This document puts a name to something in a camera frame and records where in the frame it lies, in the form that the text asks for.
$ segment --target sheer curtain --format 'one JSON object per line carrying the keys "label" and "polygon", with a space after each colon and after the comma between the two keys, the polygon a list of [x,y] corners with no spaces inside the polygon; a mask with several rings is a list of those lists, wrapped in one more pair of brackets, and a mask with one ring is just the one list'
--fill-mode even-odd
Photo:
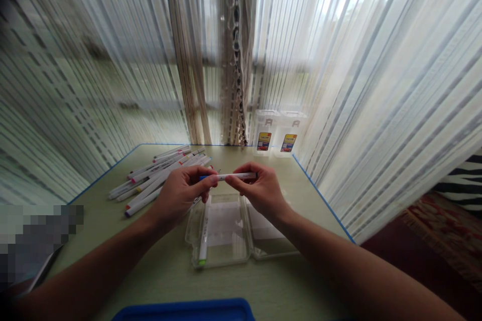
{"label": "sheer curtain", "polygon": [[258,0],[253,109],[302,110],[296,157],[357,243],[482,143],[481,0]]}
{"label": "sheer curtain", "polygon": [[299,110],[295,156],[360,243],[482,146],[480,0],[4,4],[3,204],[68,202],[140,143],[249,145],[256,109]]}

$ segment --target zebra print fabric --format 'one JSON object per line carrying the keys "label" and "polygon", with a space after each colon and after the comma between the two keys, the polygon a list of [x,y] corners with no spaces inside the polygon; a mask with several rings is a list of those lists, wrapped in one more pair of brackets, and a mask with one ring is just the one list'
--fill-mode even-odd
{"label": "zebra print fabric", "polygon": [[434,190],[482,219],[482,149],[450,172]]}

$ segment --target table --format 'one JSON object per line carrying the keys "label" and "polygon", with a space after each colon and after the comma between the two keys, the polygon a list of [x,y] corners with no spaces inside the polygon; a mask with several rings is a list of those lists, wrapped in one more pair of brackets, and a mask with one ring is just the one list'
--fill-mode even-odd
{"label": "table", "polygon": [[[191,146],[192,150],[200,146]],[[148,164],[154,155],[174,145],[142,144],[102,176],[73,204],[84,206],[84,226],[63,246],[48,277],[74,263],[96,246],[129,225],[145,207],[130,219],[124,217],[127,201],[107,200],[108,192],[125,181],[132,169]],[[348,239],[317,190],[294,158],[254,157],[250,147],[205,146],[211,164],[222,173],[232,173],[239,165],[255,160],[276,169],[285,198],[293,209]],[[233,193],[224,182],[213,194]],[[192,249],[184,241],[185,219],[157,242],[96,315],[110,320],[122,308],[141,303],[192,301],[243,297],[251,305],[256,320],[265,319],[342,319],[350,317],[348,308],[331,287],[301,256],[285,256],[264,261],[250,259],[246,264],[196,271],[191,264]]]}

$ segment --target blue plastic lid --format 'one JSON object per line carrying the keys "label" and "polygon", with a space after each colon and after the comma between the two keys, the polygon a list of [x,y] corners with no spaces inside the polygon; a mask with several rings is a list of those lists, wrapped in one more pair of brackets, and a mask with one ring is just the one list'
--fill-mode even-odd
{"label": "blue plastic lid", "polygon": [[229,298],[128,306],[120,310],[112,320],[254,321],[254,319],[250,304],[244,298]]}

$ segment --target forearm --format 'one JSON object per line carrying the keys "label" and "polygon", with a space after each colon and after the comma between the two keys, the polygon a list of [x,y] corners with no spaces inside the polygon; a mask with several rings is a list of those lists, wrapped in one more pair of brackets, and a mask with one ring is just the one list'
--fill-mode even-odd
{"label": "forearm", "polygon": [[19,312],[28,320],[88,318],[159,236],[139,219],[20,299]]}
{"label": "forearm", "polygon": [[272,223],[330,279],[360,317],[463,320],[410,276],[294,211]]}

